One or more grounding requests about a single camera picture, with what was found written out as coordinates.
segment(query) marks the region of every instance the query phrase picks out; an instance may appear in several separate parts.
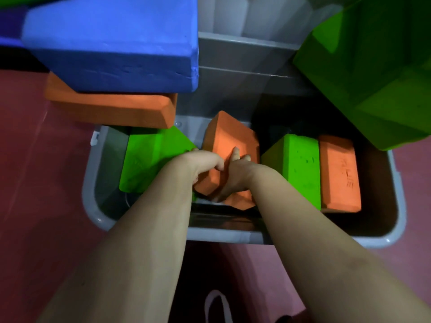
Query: red floor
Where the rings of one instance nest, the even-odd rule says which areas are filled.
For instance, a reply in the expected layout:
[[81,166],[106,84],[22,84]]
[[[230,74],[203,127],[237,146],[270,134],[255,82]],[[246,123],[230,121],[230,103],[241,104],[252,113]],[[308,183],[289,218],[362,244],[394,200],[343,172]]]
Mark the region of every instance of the red floor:
[[[81,204],[93,127],[44,100],[45,78],[0,70],[0,322],[34,322],[104,236]],[[373,252],[431,305],[431,139],[395,157],[407,229],[394,246]],[[191,284],[197,291],[187,294]],[[170,321],[204,322],[203,299],[213,288],[228,297],[234,322],[274,323],[303,309],[273,246],[189,242]]]

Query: plastic storage bin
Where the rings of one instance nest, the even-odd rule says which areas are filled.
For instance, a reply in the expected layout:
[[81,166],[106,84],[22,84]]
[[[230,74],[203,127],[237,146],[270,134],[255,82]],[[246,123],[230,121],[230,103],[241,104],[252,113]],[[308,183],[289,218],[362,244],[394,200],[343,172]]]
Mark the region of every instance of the plastic storage bin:
[[[197,147],[208,123],[226,111],[258,135],[261,154],[287,133],[338,135],[354,142],[362,210],[327,214],[365,247],[394,243],[406,225],[401,178],[392,152],[377,150],[289,63],[285,45],[200,34],[200,86],[178,97],[175,126]],[[119,190],[129,128],[100,128],[91,148],[82,197],[89,218],[109,230],[137,195]],[[270,244],[265,224],[252,208],[240,211],[197,199],[187,238],[213,242]]]

